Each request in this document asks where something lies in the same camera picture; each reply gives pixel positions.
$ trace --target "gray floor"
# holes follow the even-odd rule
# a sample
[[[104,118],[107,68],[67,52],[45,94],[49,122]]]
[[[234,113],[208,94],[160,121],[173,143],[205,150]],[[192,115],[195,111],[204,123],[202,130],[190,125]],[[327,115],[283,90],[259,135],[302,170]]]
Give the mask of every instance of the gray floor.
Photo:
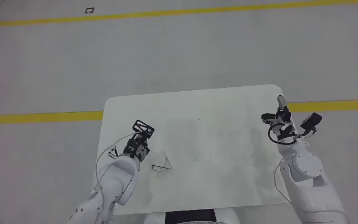
[[[0,20],[283,1],[12,0]],[[111,96],[273,83],[288,101],[356,99],[357,5],[0,27],[0,114],[102,110]],[[309,139],[352,223],[358,111],[325,112]],[[308,114],[295,113],[297,123]],[[88,196],[101,122],[0,125],[0,222],[66,223]],[[243,223],[299,223],[288,204]],[[142,223],[144,215],[118,216]]]

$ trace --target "white cable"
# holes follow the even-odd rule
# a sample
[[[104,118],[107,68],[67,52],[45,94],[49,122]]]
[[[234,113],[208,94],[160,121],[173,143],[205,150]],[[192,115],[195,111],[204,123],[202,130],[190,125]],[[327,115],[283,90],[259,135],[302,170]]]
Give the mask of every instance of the white cable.
[[[126,138],[126,137],[129,137],[129,136],[138,134],[138,133],[141,133],[141,132],[135,132],[135,133],[132,133],[132,134],[128,134],[127,136],[124,136],[124,137],[118,139],[118,140],[117,140],[115,143],[113,143],[110,147],[106,148],[106,149],[100,154],[100,156],[97,158],[97,161],[96,161],[96,172],[95,172],[95,174],[96,174],[97,185],[98,185],[98,187],[99,187],[99,189],[100,189],[100,192],[101,192],[101,195],[102,195],[102,209],[101,209],[100,212],[97,213],[97,217],[96,217],[96,222],[95,222],[95,224],[97,223],[98,215],[99,215],[101,212],[103,212],[103,210],[105,209],[105,196],[104,196],[104,194],[103,194],[102,186],[101,186],[101,184],[100,184],[100,180],[99,180],[99,178],[98,178],[98,173],[97,173],[98,161],[100,160],[101,156],[102,156],[107,150],[109,150],[110,148],[112,148],[113,146],[115,146],[120,140],[122,140],[122,139],[124,139],[124,138]]]
[[[347,219],[347,221],[348,221],[348,224],[351,224],[351,221],[350,221],[348,215],[347,215],[345,212],[343,212],[343,211],[339,211],[339,210],[323,210],[323,211],[307,212],[307,211],[304,211],[304,210],[302,210],[302,209],[300,209],[300,208],[294,206],[294,205],[292,204],[292,202],[291,202],[290,200],[288,200],[288,198],[287,198],[286,196],[284,196],[284,194],[278,189],[277,184],[276,184],[277,168],[279,168],[279,166],[280,166],[280,164],[282,163],[283,160],[284,160],[284,159],[282,158],[282,159],[280,160],[279,164],[277,165],[276,169],[274,169],[274,184],[275,184],[276,190],[286,199],[286,201],[287,201],[288,203],[290,203],[290,204],[292,205],[292,207],[294,207],[295,209],[300,210],[301,212],[304,212],[304,213],[338,212],[338,213],[340,213],[340,214],[344,214],[344,216],[346,217],[346,219]]]

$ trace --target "black wire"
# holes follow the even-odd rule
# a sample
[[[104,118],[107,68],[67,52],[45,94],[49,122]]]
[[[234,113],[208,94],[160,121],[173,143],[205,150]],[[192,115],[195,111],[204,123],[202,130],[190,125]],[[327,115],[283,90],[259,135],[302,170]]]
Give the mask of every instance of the black wire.
[[[273,129],[274,127],[278,126],[278,125],[286,125],[286,124],[277,123],[277,124],[274,124],[274,125],[270,126],[270,128],[268,129],[267,135],[268,135],[268,138],[269,138],[272,142],[275,142],[276,144],[283,144],[284,146],[289,146],[289,145],[294,144],[294,143],[297,142],[296,140],[293,140],[292,142],[285,143],[285,142],[278,142],[278,141],[273,140],[273,139],[271,138],[270,133],[271,133],[272,129]]]

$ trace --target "white table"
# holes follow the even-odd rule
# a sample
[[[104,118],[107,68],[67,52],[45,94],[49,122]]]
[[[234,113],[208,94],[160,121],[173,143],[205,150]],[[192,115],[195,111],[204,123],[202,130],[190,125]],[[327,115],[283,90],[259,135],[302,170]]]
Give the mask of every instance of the white table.
[[[114,214],[285,203],[272,178],[281,156],[261,122],[261,114],[276,112],[278,95],[277,86],[261,85],[107,100],[97,156],[133,132],[137,119],[155,128],[134,193]],[[149,166],[160,151],[173,166],[164,175]],[[104,156],[98,167],[111,161]],[[286,192],[281,178],[278,187]]]

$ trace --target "robotic hand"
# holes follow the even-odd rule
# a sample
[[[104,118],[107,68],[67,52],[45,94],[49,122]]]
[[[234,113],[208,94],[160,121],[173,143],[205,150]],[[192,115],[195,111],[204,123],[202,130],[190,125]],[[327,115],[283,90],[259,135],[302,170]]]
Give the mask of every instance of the robotic hand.
[[[76,208],[69,224],[107,224],[113,215],[115,203],[123,206],[128,201],[138,182],[139,164],[149,153],[147,139],[154,133],[154,128],[140,120],[135,122],[133,130],[135,133],[131,134],[133,136],[122,154],[117,154],[116,144],[119,140],[103,151],[105,153],[111,149],[115,154],[109,152],[109,156],[115,160],[96,174],[92,183],[95,192],[88,201]]]
[[[316,113],[301,124],[303,134],[296,134],[291,113],[283,96],[278,96],[279,107],[276,114],[263,114],[262,121],[270,125],[268,137],[279,147],[282,155],[280,171],[285,182],[289,201],[302,223],[350,223],[342,202],[317,155],[307,151],[309,144],[302,141],[304,136],[316,132],[315,126],[322,120]],[[274,141],[270,133],[277,136]],[[302,186],[301,181],[313,180],[311,187]]]

